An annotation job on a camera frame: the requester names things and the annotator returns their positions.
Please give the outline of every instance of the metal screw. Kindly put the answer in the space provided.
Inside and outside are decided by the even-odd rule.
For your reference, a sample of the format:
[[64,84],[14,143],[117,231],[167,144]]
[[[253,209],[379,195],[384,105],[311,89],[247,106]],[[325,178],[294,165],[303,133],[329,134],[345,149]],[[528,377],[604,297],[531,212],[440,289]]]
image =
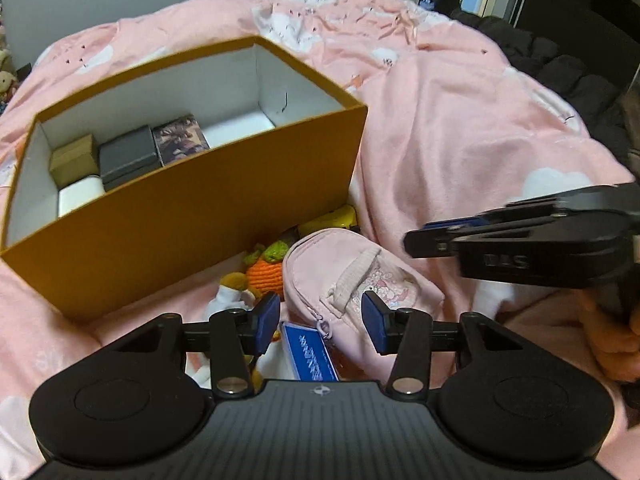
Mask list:
[[399,394],[411,395],[420,392],[424,384],[415,377],[402,377],[394,381],[393,388]]
[[217,388],[226,394],[239,394],[244,392],[249,384],[240,377],[226,377],[224,379],[220,379],[216,383]]

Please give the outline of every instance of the human hand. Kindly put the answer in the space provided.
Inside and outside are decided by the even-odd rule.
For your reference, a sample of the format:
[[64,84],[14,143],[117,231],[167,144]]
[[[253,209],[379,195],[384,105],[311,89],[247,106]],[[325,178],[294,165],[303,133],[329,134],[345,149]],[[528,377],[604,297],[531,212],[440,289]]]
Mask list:
[[592,290],[577,290],[580,322],[596,361],[612,380],[626,383],[640,379],[640,304],[623,324],[604,312]]

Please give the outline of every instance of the small brown box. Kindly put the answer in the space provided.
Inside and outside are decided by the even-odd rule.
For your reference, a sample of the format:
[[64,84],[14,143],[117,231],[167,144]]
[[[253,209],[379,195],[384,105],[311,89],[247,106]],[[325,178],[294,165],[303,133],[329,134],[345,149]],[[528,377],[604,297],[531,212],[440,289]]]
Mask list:
[[89,175],[100,175],[94,136],[86,134],[51,153],[49,173],[58,189]]

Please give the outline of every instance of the circular black cover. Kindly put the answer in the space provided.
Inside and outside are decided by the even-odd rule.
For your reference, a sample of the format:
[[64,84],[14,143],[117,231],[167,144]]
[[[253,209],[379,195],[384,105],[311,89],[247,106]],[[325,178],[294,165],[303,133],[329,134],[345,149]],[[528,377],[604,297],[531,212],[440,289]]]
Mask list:
[[603,386],[564,361],[527,351],[489,352],[450,377],[440,420],[466,446],[518,468],[593,456],[613,420]]
[[53,376],[31,399],[43,450],[85,466],[148,460],[180,444],[204,416],[198,385],[153,354],[94,354]]

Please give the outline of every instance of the pink pouch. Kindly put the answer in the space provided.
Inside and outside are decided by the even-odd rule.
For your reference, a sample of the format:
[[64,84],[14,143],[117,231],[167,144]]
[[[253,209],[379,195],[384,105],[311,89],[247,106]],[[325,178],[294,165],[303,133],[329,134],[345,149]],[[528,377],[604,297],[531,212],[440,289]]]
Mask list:
[[362,323],[360,298],[373,290],[390,308],[437,318],[443,294],[400,258],[345,229],[325,229],[293,245],[282,264],[290,312],[315,326],[369,377],[386,381],[395,356],[380,356]]

